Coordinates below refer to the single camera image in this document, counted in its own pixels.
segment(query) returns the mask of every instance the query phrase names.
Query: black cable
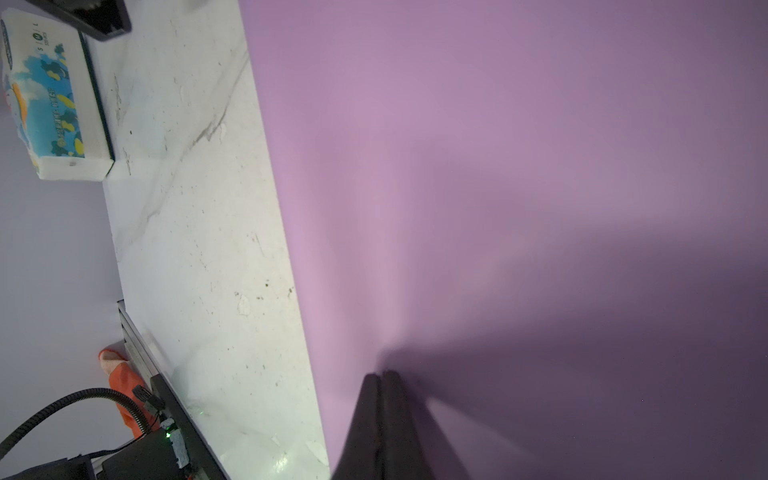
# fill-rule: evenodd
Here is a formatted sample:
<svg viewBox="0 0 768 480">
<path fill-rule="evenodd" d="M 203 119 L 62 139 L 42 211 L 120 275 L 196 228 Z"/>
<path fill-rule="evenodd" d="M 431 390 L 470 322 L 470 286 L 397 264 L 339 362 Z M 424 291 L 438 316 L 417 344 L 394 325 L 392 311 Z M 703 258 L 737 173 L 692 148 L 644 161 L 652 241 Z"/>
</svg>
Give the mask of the black cable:
<svg viewBox="0 0 768 480">
<path fill-rule="evenodd" d="M 130 445 L 133 445 L 135 442 L 138 442 L 139 440 L 141 440 L 145 436 L 149 435 L 150 432 L 152 432 L 152 429 L 154 428 L 154 426 L 157 424 L 157 419 L 159 419 L 159 418 L 160 418 L 160 413 L 158 412 L 157 416 L 154 417 L 154 422 L 152 422 L 152 425 L 150 425 L 149 430 L 147 430 L 146 432 L 142 432 L 141 435 L 139 435 L 135 439 L 131 440 L 130 442 L 126 443 L 125 445 L 123 445 L 121 447 L 117 447 L 115 450 L 99 450 L 98 452 L 92 452 L 92 453 L 89 453 L 89 454 L 83 455 L 83 456 L 84 457 L 88 457 L 88 458 L 99 458 L 99 457 L 103 457 L 105 455 L 112 455 L 113 453 L 117 453 L 120 450 L 122 450 L 122 449 L 124 449 L 124 448 L 126 448 L 126 447 L 128 447 Z"/>
<path fill-rule="evenodd" d="M 11 435 L 8 435 L 8 437 L 6 437 L 5 440 L 0 443 L 0 460 L 2 460 L 3 457 L 5 457 L 8 452 L 10 452 L 11 449 L 17 443 L 19 443 L 19 441 L 23 439 L 25 435 L 27 435 L 34 427 L 40 425 L 43 420 L 63 409 L 64 407 L 85 399 L 110 399 L 113 402 L 116 402 L 118 405 L 125 407 L 128 413 L 134 417 L 134 420 L 136 421 L 136 424 L 139 425 L 139 429 L 141 429 L 142 434 L 148 433 L 151 430 L 149 422 L 147 421 L 147 417 L 144 416 L 144 413 L 141 411 L 141 409 L 139 409 L 136 403 L 128 396 L 112 389 L 86 389 L 67 395 L 62 399 L 56 400 L 51 405 L 45 407 L 43 410 L 35 413 L 32 417 L 29 418 L 29 420 L 22 423 L 16 430 L 11 433 Z"/>
</svg>

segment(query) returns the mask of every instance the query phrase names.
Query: black electronic device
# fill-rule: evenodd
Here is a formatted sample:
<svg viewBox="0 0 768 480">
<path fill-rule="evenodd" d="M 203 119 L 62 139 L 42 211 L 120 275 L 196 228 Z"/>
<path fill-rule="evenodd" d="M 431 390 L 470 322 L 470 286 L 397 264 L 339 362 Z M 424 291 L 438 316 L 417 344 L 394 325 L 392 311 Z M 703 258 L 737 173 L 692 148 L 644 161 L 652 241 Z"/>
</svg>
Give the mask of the black electronic device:
<svg viewBox="0 0 768 480">
<path fill-rule="evenodd" d="M 27 0 L 89 37 L 104 41 L 131 31 L 124 0 Z"/>
</svg>

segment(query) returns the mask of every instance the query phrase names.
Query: braided cable sleeve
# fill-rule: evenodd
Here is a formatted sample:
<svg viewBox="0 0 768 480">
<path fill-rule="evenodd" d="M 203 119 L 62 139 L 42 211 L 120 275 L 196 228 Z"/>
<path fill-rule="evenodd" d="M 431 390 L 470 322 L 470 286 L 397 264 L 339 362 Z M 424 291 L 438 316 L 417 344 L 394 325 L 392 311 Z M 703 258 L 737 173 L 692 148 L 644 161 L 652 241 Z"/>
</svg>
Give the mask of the braided cable sleeve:
<svg viewBox="0 0 768 480">
<path fill-rule="evenodd" d="M 139 425 L 139 429 L 141 429 L 144 434 L 149 433 L 150 426 L 149 422 L 147 421 L 147 417 L 144 416 L 144 413 L 141 411 L 138 405 L 136 405 L 136 403 L 128 396 L 113 389 L 86 389 L 67 395 L 62 399 L 56 400 L 51 405 L 35 413 L 29 418 L 29 420 L 22 423 L 16 430 L 11 433 L 11 435 L 8 435 L 8 437 L 6 437 L 5 440 L 0 443 L 0 460 L 2 460 L 3 457 L 5 457 L 8 452 L 10 452 L 11 449 L 17 443 L 19 443 L 19 441 L 21 441 L 21 439 L 23 439 L 25 435 L 27 435 L 34 427 L 40 425 L 43 420 L 66 406 L 86 399 L 109 399 L 113 402 L 116 402 L 118 405 L 125 407 L 128 413 L 130 413 L 134 420 L 136 420 L 136 424 Z"/>
</svg>

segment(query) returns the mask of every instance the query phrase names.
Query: tissue package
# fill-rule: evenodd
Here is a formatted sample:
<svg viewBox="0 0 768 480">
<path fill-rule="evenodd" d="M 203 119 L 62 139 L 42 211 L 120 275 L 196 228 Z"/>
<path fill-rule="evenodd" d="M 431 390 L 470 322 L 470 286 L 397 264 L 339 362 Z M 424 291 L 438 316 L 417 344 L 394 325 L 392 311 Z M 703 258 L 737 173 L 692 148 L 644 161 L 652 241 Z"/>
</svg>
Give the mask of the tissue package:
<svg viewBox="0 0 768 480">
<path fill-rule="evenodd" d="M 113 160 L 78 32 L 14 8 L 0 15 L 2 83 L 44 180 L 103 180 Z"/>
</svg>

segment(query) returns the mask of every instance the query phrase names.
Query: white marble countertop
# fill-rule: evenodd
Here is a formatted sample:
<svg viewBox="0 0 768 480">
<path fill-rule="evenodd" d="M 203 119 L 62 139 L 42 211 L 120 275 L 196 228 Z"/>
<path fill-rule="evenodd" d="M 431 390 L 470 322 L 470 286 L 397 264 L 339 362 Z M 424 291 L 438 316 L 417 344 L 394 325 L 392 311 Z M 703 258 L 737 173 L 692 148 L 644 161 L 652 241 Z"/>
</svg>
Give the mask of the white marble countertop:
<svg viewBox="0 0 768 480">
<path fill-rule="evenodd" d="M 237 0 L 127 6 L 89 44 L 127 311 L 233 480 L 327 478 Z"/>
</svg>

